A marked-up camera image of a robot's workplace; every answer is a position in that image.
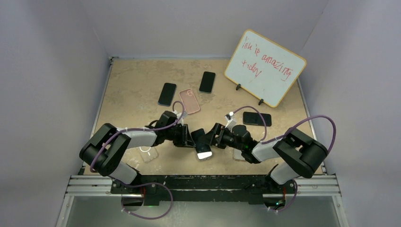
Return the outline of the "black phone with white reflection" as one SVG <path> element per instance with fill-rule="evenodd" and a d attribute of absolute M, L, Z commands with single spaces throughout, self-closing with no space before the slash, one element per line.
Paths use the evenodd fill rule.
<path fill-rule="evenodd" d="M 212 150 L 210 146 L 201 141 L 201 137 L 204 135 L 204 129 L 198 129 L 191 133 L 192 139 L 195 142 L 195 150 L 199 161 L 203 161 L 212 157 Z"/>

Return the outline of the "clear magsafe case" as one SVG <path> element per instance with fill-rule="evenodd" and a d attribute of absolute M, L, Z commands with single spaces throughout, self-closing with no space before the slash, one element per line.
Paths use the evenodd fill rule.
<path fill-rule="evenodd" d="M 156 158 L 158 158 L 159 154 L 155 147 L 137 147 L 137 150 L 145 163 L 149 163 Z"/>

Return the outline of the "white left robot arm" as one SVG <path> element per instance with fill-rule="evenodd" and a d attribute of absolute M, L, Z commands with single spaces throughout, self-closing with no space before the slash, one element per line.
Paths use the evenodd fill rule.
<path fill-rule="evenodd" d="M 155 147 L 166 140 L 176 147 L 195 147 L 188 125 L 183 123 L 184 116 L 185 113 L 164 111 L 155 123 L 142 128 L 123 129 L 105 123 L 84 145 L 79 157 L 90 170 L 117 179 L 128 193 L 136 193 L 141 187 L 137 178 L 140 174 L 122 162 L 124 153 L 130 148 Z"/>

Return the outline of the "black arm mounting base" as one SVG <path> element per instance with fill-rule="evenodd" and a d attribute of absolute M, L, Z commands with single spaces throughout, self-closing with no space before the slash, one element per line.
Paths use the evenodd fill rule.
<path fill-rule="evenodd" d="M 280 210 L 296 192 L 294 180 L 280 185 L 270 175 L 142 175 L 132 183 L 114 180 L 112 194 L 144 196 L 146 206 L 161 201 L 247 202 Z"/>

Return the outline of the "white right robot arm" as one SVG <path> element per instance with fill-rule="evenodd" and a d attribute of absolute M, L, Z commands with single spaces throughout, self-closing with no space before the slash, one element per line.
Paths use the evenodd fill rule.
<path fill-rule="evenodd" d="M 251 164 L 282 158 L 283 162 L 274 167 L 265 180 L 270 192 L 278 192 L 286 182 L 297 177 L 311 178 L 329 154 L 323 144 L 297 128 L 290 128 L 282 138 L 263 144 L 251 137 L 245 125 L 229 128 L 216 123 L 199 140 L 221 149 L 234 148 Z"/>

